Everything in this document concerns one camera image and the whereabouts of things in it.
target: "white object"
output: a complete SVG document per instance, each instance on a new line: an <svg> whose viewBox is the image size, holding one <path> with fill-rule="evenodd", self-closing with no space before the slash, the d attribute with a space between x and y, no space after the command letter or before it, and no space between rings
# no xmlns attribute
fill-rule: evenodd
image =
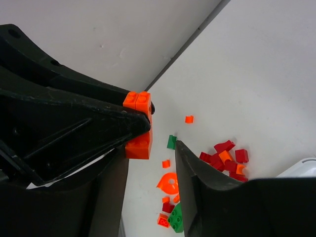
<svg viewBox="0 0 316 237"><path fill-rule="evenodd" d="M277 177L316 177L316 158L303 159Z"/></svg>
<svg viewBox="0 0 316 237"><path fill-rule="evenodd" d="M315 12L312 0L230 1L150 89L154 142L149 161L130 161L128 237L182 236L157 225L169 134L196 155L232 139L249 151L250 179L315 157Z"/></svg>
<svg viewBox="0 0 316 237"><path fill-rule="evenodd" d="M2 0L15 24L75 71L144 90L220 0Z"/></svg>

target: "orange arch piece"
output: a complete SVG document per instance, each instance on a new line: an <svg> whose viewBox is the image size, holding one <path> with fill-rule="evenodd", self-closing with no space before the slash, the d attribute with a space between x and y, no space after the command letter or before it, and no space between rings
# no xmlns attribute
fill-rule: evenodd
<svg viewBox="0 0 316 237"><path fill-rule="evenodd" d="M244 175L244 173L243 173L243 169L245 169L246 168L246 166L244 166L243 164L238 164L237 165L237 170L236 170L236 174L241 174L241 175Z"/></svg>
<svg viewBox="0 0 316 237"><path fill-rule="evenodd" d="M162 191L169 195L177 194L179 192L177 174L174 172L170 172L163 175L159 183L157 184L157 188L160 188Z"/></svg>
<svg viewBox="0 0 316 237"><path fill-rule="evenodd" d="M191 116L186 116L186 123L193 123L194 121L194 116L191 115Z"/></svg>
<svg viewBox="0 0 316 237"><path fill-rule="evenodd" d="M224 164L225 164L225 161L227 160L234 161L232 155L228 151L223 151L222 153L219 154L219 157Z"/></svg>
<svg viewBox="0 0 316 237"><path fill-rule="evenodd" d="M162 167L163 167L164 169L169 168L169 167L170 167L170 160L169 160L169 159L164 160L164 161L162 162Z"/></svg>

